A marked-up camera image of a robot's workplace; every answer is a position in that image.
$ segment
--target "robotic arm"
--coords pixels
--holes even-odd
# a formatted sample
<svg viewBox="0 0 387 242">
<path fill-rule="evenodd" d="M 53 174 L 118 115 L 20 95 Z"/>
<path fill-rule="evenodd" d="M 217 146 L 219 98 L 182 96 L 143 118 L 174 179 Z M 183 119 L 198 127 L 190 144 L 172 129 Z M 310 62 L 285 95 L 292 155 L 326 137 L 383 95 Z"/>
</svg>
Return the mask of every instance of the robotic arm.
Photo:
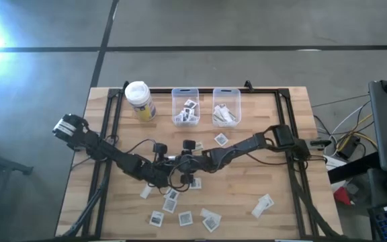
<svg viewBox="0 0 387 242">
<path fill-rule="evenodd" d="M 267 132 L 273 133 L 275 143 L 265 137 Z M 87 154 L 97 161 L 111 159 L 124 173 L 135 179 L 145 180 L 158 188 L 173 187 L 171 176 L 176 169 L 183 174 L 181 183 L 190 184 L 193 180 L 192 174 L 197 170 L 214 173 L 233 159 L 257 149 L 268 149 L 273 152 L 290 151 L 294 158 L 300 161 L 305 161 L 310 156 L 306 141 L 293 137 L 287 125 L 270 126 L 264 132 L 258 132 L 231 147 L 205 150 L 201 155 L 192 155 L 192 150 L 195 149 L 195 141 L 192 140 L 185 140 L 184 150 L 175 157 L 165 157 L 167 146 L 156 143 L 153 151 L 158 159 L 153 162 L 141 155 L 118 150 L 90 130 L 85 119 L 76 115 L 65 114 L 54 127 L 53 133 L 57 138 L 67 142 L 68 147 L 72 149 L 84 147 Z"/>
</svg>

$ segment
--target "clear plastic container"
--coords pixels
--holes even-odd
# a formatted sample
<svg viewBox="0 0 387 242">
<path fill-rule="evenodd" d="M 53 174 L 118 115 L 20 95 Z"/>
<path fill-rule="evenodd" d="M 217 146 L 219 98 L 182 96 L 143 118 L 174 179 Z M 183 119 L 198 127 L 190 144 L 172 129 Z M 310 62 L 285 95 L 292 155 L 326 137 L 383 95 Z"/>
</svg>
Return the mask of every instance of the clear plastic container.
<svg viewBox="0 0 387 242">
<path fill-rule="evenodd" d="M 196 126 L 200 122 L 200 92 L 195 87 L 175 88 L 173 123 L 176 126 Z"/>
<path fill-rule="evenodd" d="M 241 121 L 241 93 L 237 88 L 213 89 L 213 125 L 235 127 Z"/>
</svg>

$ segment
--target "wooden tabletop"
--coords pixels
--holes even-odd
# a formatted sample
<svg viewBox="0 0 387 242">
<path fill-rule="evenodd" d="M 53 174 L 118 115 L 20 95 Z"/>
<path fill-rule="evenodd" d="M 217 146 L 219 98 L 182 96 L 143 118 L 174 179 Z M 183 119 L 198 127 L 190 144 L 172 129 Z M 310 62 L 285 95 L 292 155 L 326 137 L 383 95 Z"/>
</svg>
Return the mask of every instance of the wooden tabletop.
<svg viewBox="0 0 387 242">
<path fill-rule="evenodd" d="M 289 87 L 300 138 L 316 138 L 316 126 L 305 87 Z M 108 88 L 92 88 L 85 119 L 90 129 L 100 131 Z M 242 93 L 242 119 L 235 128 L 217 128 L 212 125 L 212 94 L 200 94 L 201 118 L 196 127 L 178 128 L 171 121 L 171 94 L 153 94 L 157 116 L 150 122 L 136 119 L 130 104 L 124 99 L 119 121 L 117 148 L 127 151 L 145 138 L 153 138 L 168 146 L 168 155 L 180 154 L 185 139 L 202 141 L 205 149 L 219 147 L 214 137 L 221 132 L 231 146 L 268 126 L 279 124 L 275 99 L 272 94 Z M 110 118 L 109 130 L 112 127 Z M 135 152 L 153 159 L 152 144 L 144 143 Z M 283 153 L 260 150 L 252 152 L 258 159 L 269 163 L 286 161 Z M 86 158 L 76 153 L 74 163 Z M 93 171 L 93 161 L 76 167 L 70 174 L 56 234 L 67 231 L 87 203 Z M 162 210 L 164 198 L 154 188 L 145 200 L 140 193 L 144 181 L 137 181 L 113 164 L 107 204 L 103 220 L 102 239 L 295 239 L 298 238 L 295 210 L 288 177 L 288 167 L 262 165 L 248 156 L 234 159 L 220 171 L 210 174 L 195 173 L 202 179 L 201 190 L 180 194 L 174 214 Z M 341 233 L 341 225 L 323 161 L 310 161 L 307 170 L 314 205 L 323 218 Z M 251 215 L 258 198 L 269 194 L 275 204 L 260 217 Z M 210 233 L 202 224 L 202 208 L 222 215 L 220 226 Z M 152 211 L 165 214 L 162 227 L 149 225 Z M 179 226 L 178 213 L 191 211 L 193 224 Z M 308 217 L 304 209 L 304 221 Z M 95 228 L 92 219 L 91 232 Z"/>
</svg>

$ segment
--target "gray floor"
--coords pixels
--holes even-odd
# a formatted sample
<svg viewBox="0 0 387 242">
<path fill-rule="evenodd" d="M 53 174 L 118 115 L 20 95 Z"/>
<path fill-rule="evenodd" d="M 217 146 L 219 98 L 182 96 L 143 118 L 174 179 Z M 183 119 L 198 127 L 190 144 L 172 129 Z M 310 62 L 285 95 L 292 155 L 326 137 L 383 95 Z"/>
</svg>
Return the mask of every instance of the gray floor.
<svg viewBox="0 0 387 242">
<path fill-rule="evenodd" d="M 4 47 L 99 46 L 111 0 L 0 0 Z M 387 0 L 121 0 L 109 46 L 387 44 Z M 0 241 L 53 236 L 73 152 L 52 136 L 82 114 L 97 53 L 0 54 L 0 155 L 34 172 L 15 174 L 0 207 Z M 387 50 L 107 53 L 98 86 L 307 86 L 312 105 L 365 94 L 387 79 Z M 329 128 L 368 100 L 314 108 Z M 341 130 L 355 123 L 348 120 Z M 374 136 L 369 129 L 368 135 Z M 364 217 L 341 210 L 351 237 Z"/>
</svg>

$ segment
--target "black metal frame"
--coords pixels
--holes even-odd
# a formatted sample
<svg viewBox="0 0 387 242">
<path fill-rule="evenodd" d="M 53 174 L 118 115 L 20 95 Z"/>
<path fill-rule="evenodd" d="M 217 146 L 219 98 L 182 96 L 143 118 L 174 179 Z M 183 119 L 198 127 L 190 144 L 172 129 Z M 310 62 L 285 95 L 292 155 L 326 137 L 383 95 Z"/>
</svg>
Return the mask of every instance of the black metal frame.
<svg viewBox="0 0 387 242">
<path fill-rule="evenodd" d="M 117 135 L 117 129 L 118 129 L 118 122 L 120 117 L 120 112 L 122 109 L 122 98 L 124 94 L 124 89 L 127 86 L 128 82 L 125 82 L 123 89 L 109 89 L 108 91 L 108 97 L 107 97 L 107 104 L 105 106 L 105 112 L 103 117 L 103 124 L 101 127 L 101 138 L 105 138 L 106 136 L 106 130 L 108 128 L 108 121 L 110 118 L 110 110 L 112 107 L 112 102 L 115 97 L 118 97 L 117 104 L 116 104 L 116 112 L 114 116 L 114 123 L 112 128 L 112 134 L 111 137 L 115 138 Z M 298 129 L 296 127 L 295 117 L 294 117 L 294 111 L 292 108 L 292 102 L 290 99 L 290 92 L 289 89 L 253 89 L 252 85 L 249 81 L 246 81 L 245 83 L 246 88 L 240 88 L 241 93 L 264 93 L 264 94 L 273 94 L 275 97 L 276 107 L 277 107 L 277 114 L 279 118 L 280 124 L 285 124 L 285 117 L 284 117 L 284 111 L 282 106 L 282 99 L 286 102 L 286 106 L 288 109 L 288 117 L 289 117 L 289 123 L 290 127 L 292 129 L 292 134 L 296 137 L 298 137 Z M 164 88 L 164 89 L 150 89 L 151 93 L 168 93 L 170 94 L 172 89 Z M 200 93 L 212 93 L 212 88 L 201 88 L 199 89 Z M 305 236 L 309 236 L 306 234 L 306 227 L 304 224 L 304 219 L 302 216 L 302 209 L 301 209 L 301 203 L 300 203 L 300 197 L 298 193 L 295 191 L 294 186 L 295 184 L 298 184 L 298 180 L 295 176 L 295 169 L 294 169 L 294 162 L 292 162 L 291 154 L 286 153 L 286 161 L 288 162 L 288 173 L 289 173 L 289 179 L 290 184 L 292 188 L 292 197 L 294 200 L 294 207 L 295 207 L 295 215 L 296 220 L 298 224 L 298 234 L 300 238 L 303 238 Z M 77 232 L 79 231 L 80 227 L 83 227 L 83 230 L 81 232 L 82 238 L 89 238 L 89 239 L 100 239 L 101 237 L 101 230 L 102 230 L 102 224 L 103 224 L 103 217 L 105 212 L 105 201 L 107 197 L 107 191 L 109 186 L 109 180 L 110 180 L 110 173 L 112 168 L 112 161 L 106 160 L 105 161 L 105 171 L 103 173 L 103 181 L 100 185 L 100 187 L 97 189 L 97 183 L 99 179 L 99 170 L 101 167 L 102 162 L 96 161 L 95 166 L 93 168 L 92 173 L 92 180 L 91 180 L 91 186 L 89 190 L 89 199 L 88 199 L 88 205 L 85 209 L 85 211 L 82 212 L 82 215 L 80 219 L 76 222 L 78 225 L 77 229 L 74 231 L 71 231 L 71 233 L 66 233 L 65 235 L 68 236 L 75 236 Z M 304 192 L 304 198 L 306 198 L 311 206 L 312 206 L 312 198 L 310 194 L 310 188 L 308 185 L 307 180 L 307 174 L 306 170 L 303 165 L 299 165 L 299 172 L 302 182 L 302 189 Z M 97 213 L 97 222 L 95 227 L 95 232 L 93 235 L 89 234 L 89 227 L 91 222 L 91 213 L 93 211 L 93 207 L 96 205 L 97 201 L 100 199 L 99 203 L 99 209 Z M 313 219 L 313 215 L 308 211 L 308 217 L 309 217 L 309 223 L 310 227 L 312 229 L 312 236 L 317 237 L 318 239 L 323 238 L 319 237 L 318 234 L 318 227 L 316 225 L 316 222 Z"/>
</svg>

